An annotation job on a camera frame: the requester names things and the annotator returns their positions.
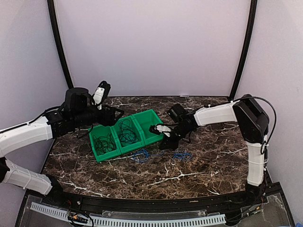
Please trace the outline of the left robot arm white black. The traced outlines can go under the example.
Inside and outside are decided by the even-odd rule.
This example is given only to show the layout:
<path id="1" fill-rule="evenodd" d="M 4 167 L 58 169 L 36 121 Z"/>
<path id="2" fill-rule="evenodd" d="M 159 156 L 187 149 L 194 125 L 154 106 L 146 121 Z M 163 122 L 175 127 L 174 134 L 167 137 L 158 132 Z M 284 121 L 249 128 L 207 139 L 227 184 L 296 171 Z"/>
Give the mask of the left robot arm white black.
<path id="1" fill-rule="evenodd" d="M 0 132 L 0 181 L 42 195 L 48 195 L 56 206 L 63 206 L 67 196 L 52 176 L 32 172 L 6 158 L 6 155 L 28 145 L 59 138 L 84 126 L 113 126 L 124 111 L 104 105 L 111 86 L 102 81 L 94 94 L 86 88 L 74 87 L 65 93 L 60 106 L 46 109 L 35 119 Z"/>

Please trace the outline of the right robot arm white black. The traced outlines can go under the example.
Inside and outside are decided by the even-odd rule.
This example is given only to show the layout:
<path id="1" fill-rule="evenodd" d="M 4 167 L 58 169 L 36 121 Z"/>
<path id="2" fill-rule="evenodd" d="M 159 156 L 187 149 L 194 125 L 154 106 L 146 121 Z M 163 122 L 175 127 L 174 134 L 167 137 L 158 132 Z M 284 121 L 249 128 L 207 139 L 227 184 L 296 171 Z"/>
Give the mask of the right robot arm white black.
<path id="1" fill-rule="evenodd" d="M 217 123 L 237 123 L 248 148 L 248 176 L 250 187 L 242 194 L 242 202 L 252 205 L 260 197 L 258 190 L 263 181 L 267 165 L 267 147 L 273 135 L 269 129 L 269 116 L 258 101 L 263 98 L 246 94 L 243 97 L 217 105 L 205 105 L 194 111 L 187 111 L 176 104 L 168 111 L 173 124 L 158 123 L 150 126 L 149 131 L 163 134 L 159 146 L 161 150 L 176 150 L 179 141 L 202 126 Z"/>

